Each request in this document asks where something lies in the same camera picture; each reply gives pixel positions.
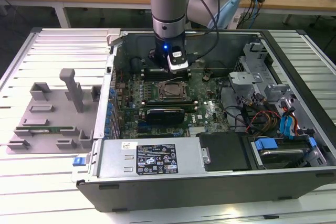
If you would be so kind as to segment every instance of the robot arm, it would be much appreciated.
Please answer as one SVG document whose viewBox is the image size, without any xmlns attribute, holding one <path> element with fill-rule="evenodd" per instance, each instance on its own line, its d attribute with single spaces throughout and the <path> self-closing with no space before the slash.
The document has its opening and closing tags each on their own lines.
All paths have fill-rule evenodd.
<svg viewBox="0 0 336 224">
<path fill-rule="evenodd" d="M 151 0 L 155 49 L 149 57 L 175 72 L 188 67 L 184 27 L 189 0 Z"/>
</svg>

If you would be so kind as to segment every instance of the red wire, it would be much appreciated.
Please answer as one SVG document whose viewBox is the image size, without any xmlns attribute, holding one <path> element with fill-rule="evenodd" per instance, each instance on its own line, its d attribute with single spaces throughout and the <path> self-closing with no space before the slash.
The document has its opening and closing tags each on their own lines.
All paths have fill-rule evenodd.
<svg viewBox="0 0 336 224">
<path fill-rule="evenodd" d="M 281 118 L 277 112 L 270 111 L 270 110 L 262 110 L 262 111 L 257 112 L 257 114 L 255 114 L 255 116 L 251 120 L 251 123 L 253 123 L 253 121 L 257 118 L 258 114 L 260 114 L 260 113 L 266 113 L 266 112 L 275 114 L 277 117 Z"/>
</svg>

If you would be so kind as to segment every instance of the white sticker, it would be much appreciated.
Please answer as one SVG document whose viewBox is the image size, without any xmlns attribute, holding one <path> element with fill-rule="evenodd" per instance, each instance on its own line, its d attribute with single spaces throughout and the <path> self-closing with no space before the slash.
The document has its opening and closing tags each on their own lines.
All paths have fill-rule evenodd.
<svg viewBox="0 0 336 224">
<path fill-rule="evenodd" d="M 137 142 L 122 142 L 121 149 L 122 150 L 133 150 L 133 149 L 136 149 L 137 145 L 138 145 Z"/>
</svg>

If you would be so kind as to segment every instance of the circuit board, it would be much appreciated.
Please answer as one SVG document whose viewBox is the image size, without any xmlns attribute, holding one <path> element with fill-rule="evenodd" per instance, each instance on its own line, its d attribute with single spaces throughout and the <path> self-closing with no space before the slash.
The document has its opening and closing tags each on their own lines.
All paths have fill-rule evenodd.
<svg viewBox="0 0 336 224">
<path fill-rule="evenodd" d="M 203 81 L 202 71 L 195 70 L 190 73 L 187 81 L 180 81 L 178 78 L 161 82 L 144 81 L 137 74 L 125 76 L 124 80 L 120 80 L 116 84 L 121 119 L 120 138 L 189 137 L 195 136 L 193 129 L 201 129 L 203 132 L 227 131 L 229 124 L 222 116 L 219 106 L 216 79 Z M 150 108 L 144 107 L 143 101 L 148 103 L 162 101 L 164 85 L 166 97 L 180 99 L 184 104 L 182 108 L 192 109 L 185 110 L 184 120 L 180 124 L 146 125 L 145 113 Z M 145 132 L 139 130 L 140 125 L 145 127 Z"/>
</svg>

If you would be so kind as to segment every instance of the power supply label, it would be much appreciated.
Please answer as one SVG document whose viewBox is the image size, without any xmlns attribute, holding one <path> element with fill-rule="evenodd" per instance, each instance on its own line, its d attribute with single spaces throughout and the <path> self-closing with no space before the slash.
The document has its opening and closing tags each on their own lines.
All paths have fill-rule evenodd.
<svg viewBox="0 0 336 224">
<path fill-rule="evenodd" d="M 136 149 L 138 175 L 178 173 L 175 144 L 138 145 Z"/>
</svg>

